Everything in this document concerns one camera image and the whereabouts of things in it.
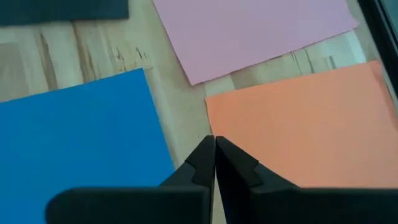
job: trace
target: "pink paper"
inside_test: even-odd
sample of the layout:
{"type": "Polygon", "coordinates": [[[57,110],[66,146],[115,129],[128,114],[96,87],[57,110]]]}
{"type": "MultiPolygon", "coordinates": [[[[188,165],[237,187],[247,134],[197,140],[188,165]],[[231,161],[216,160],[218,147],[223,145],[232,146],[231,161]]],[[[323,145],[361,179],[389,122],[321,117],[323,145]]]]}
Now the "pink paper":
{"type": "Polygon", "coordinates": [[[192,85],[342,34],[345,0],[154,0],[192,85]]]}

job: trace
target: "wooden table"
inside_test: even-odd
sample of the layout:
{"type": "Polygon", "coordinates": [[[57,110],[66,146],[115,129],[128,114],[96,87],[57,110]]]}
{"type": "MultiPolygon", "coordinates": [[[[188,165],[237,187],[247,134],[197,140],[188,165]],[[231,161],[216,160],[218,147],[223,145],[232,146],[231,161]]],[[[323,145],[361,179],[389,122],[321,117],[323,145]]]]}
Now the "wooden table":
{"type": "MultiPolygon", "coordinates": [[[[355,31],[195,86],[188,83],[151,0],[131,0],[126,21],[3,27],[0,101],[144,67],[177,167],[211,133],[205,96],[378,58],[358,3],[348,4],[360,23],[355,31]]],[[[219,193],[215,210],[213,223],[224,223],[219,193]]]]}

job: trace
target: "blue paper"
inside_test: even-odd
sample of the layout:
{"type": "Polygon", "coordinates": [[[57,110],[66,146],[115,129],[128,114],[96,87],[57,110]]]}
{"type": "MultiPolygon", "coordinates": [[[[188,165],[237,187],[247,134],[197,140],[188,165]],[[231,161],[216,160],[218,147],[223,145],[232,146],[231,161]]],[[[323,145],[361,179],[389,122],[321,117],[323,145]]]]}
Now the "blue paper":
{"type": "Polygon", "coordinates": [[[142,69],[0,104],[0,223],[43,224],[57,193],[174,171],[142,69]]]}

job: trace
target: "construction paper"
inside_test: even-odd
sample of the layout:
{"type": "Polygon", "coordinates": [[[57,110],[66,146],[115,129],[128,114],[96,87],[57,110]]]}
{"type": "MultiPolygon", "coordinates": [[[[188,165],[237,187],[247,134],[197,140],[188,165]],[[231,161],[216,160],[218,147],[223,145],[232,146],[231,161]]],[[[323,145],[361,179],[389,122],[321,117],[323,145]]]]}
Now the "construction paper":
{"type": "Polygon", "coordinates": [[[18,0],[0,2],[0,26],[49,21],[127,19],[128,0],[18,0]]]}
{"type": "Polygon", "coordinates": [[[154,0],[192,85],[342,34],[345,0],[154,0]]]}
{"type": "Polygon", "coordinates": [[[378,62],[206,99],[211,130],[301,187],[398,187],[398,124],[378,62]]]}
{"type": "Polygon", "coordinates": [[[2,224],[44,224],[63,190],[156,186],[173,171],[142,69],[0,104],[2,224]]]}

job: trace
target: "black plastic tool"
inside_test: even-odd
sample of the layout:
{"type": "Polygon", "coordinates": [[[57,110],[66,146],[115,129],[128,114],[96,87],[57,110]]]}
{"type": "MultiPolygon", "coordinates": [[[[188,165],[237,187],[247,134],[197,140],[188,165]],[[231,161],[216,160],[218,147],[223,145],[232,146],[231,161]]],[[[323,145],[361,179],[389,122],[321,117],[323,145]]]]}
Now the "black plastic tool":
{"type": "Polygon", "coordinates": [[[215,167],[228,224],[398,223],[396,189],[302,189],[213,136],[159,187],[72,189],[49,202],[46,221],[211,223],[215,167]]]}
{"type": "Polygon", "coordinates": [[[210,223],[214,176],[215,139],[207,136],[159,187],[67,190],[48,203],[45,220],[48,224],[210,223]]]}

